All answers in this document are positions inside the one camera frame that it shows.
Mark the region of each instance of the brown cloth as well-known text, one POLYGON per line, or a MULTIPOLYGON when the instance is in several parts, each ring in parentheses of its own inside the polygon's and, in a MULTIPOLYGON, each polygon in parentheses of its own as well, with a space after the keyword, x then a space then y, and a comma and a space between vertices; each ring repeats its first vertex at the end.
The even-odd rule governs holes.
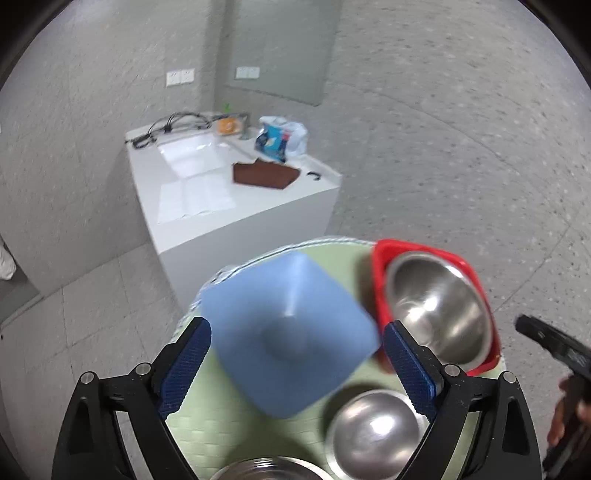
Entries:
POLYGON ((254 163, 235 163, 233 167, 235 183, 269 187, 270 189, 283 190, 300 176, 300 171, 297 168, 264 161, 260 158, 257 158, 254 163))

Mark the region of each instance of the blue package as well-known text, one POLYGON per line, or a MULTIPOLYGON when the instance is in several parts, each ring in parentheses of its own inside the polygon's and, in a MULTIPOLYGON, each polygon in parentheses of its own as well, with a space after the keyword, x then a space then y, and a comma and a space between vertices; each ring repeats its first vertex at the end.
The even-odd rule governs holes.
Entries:
POLYGON ((255 149, 285 163, 285 147, 289 137, 289 133, 282 127, 264 123, 263 132, 255 141, 255 149))

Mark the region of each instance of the red plastic basket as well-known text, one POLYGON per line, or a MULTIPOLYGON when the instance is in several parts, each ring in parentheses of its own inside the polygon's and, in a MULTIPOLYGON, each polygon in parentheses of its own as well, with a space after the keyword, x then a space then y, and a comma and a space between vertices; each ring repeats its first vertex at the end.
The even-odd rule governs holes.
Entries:
MULTIPOLYGON (((388 302, 386 301, 386 295, 384 293, 386 286, 386 269, 388 264, 394 258, 410 251, 428 252, 430 254, 437 255, 444 260, 447 260, 449 263, 458 268, 465 276, 467 276, 472 284, 476 287, 478 293, 480 293, 486 304, 486 308, 491 314, 493 334, 491 351, 489 352, 488 356, 481 365, 470 370, 467 372, 467 374, 474 377, 495 368, 501 358, 501 339, 499 338, 499 332, 496 329, 496 324, 492 316, 492 310, 488 304, 484 289, 478 280, 476 272, 470 266, 470 264, 462 257, 450 252, 446 252, 445 250, 439 250, 437 248, 428 247, 427 245, 413 244, 410 242, 403 242, 402 240, 394 239, 380 240, 375 244, 374 250, 372 251, 372 271, 374 276, 375 303, 378 312, 378 324, 380 331, 383 332, 386 325, 393 321, 392 313, 390 312, 388 302)), ((392 367, 383 349, 380 350, 380 361, 382 362, 383 366, 392 371, 392 367)))

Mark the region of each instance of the metal bowl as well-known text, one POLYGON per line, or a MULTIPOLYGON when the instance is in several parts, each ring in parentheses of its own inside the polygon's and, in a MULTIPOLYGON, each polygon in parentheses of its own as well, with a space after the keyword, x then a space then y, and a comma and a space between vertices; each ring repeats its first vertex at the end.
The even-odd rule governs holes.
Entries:
POLYGON ((222 468, 210 480, 333 480, 322 468, 289 457, 243 460, 222 468))
POLYGON ((342 480, 395 478, 419 444, 427 419, 394 390, 370 390, 345 404, 330 424, 326 459, 342 480))
POLYGON ((392 315, 442 364, 465 371, 491 350, 492 318, 472 282, 454 265, 425 252, 408 252, 388 266, 386 297, 392 315))

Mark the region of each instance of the white counter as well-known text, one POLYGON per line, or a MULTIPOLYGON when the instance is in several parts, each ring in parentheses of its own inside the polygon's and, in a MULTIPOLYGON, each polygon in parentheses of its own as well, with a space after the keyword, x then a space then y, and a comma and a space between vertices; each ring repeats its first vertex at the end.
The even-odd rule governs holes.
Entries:
MULTIPOLYGON (((126 139, 137 137, 148 128, 128 132, 126 139)), ((186 136, 172 133, 165 138, 169 142, 186 136)), ((257 157, 268 160, 254 150, 255 137, 254 129, 250 140, 224 137, 235 149, 233 162, 253 163, 257 157)), ((158 223, 161 186, 179 177, 156 145, 136 150, 129 143, 127 150, 148 230, 183 309, 193 301, 202 284, 221 268, 241 264, 285 244, 324 235, 342 181, 339 173, 309 155, 288 163, 299 168, 301 174, 284 190, 232 183, 232 167, 228 165, 215 172, 229 179, 235 208, 158 223), (321 179, 308 176, 310 171, 320 173, 321 179)))

